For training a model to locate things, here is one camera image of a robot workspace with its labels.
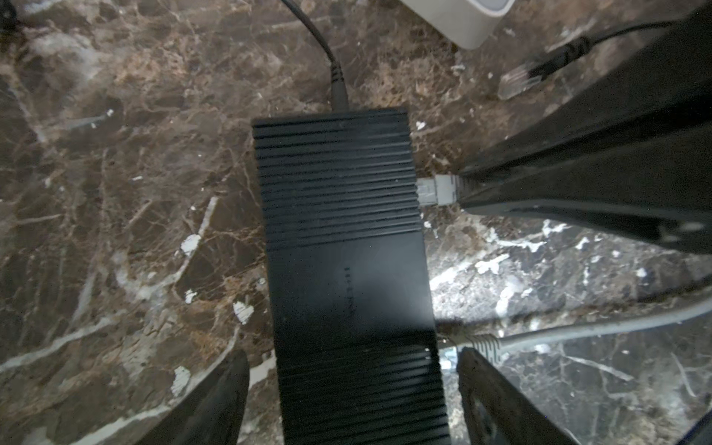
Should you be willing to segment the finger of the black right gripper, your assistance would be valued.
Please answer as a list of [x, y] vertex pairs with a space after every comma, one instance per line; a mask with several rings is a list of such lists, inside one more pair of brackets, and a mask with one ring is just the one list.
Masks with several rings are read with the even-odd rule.
[[552, 219], [669, 250], [711, 252], [708, 127], [463, 181], [458, 203], [473, 214]]
[[711, 134], [711, 5], [705, 3], [556, 112], [467, 158], [489, 181], [633, 144]]

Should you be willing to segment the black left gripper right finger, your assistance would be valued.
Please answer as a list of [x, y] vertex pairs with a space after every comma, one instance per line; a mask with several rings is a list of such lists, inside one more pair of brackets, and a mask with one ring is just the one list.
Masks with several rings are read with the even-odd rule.
[[465, 424], [473, 444], [573, 444], [482, 354], [458, 356], [457, 373]]

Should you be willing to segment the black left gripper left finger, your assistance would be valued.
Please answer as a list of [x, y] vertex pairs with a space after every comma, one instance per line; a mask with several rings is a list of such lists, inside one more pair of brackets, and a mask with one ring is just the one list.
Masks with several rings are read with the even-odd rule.
[[248, 398], [250, 364], [233, 350], [141, 444], [236, 444]]

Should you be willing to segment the black network switch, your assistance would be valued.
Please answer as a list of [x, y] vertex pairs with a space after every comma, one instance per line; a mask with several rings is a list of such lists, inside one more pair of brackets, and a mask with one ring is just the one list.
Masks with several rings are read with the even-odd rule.
[[407, 112], [252, 135], [286, 443], [450, 443]]

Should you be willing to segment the white rectangular box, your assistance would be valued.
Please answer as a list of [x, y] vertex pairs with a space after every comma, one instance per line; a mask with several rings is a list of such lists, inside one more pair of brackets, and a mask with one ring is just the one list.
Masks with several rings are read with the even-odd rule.
[[459, 48], [480, 47], [515, 0], [403, 0], [402, 3]]

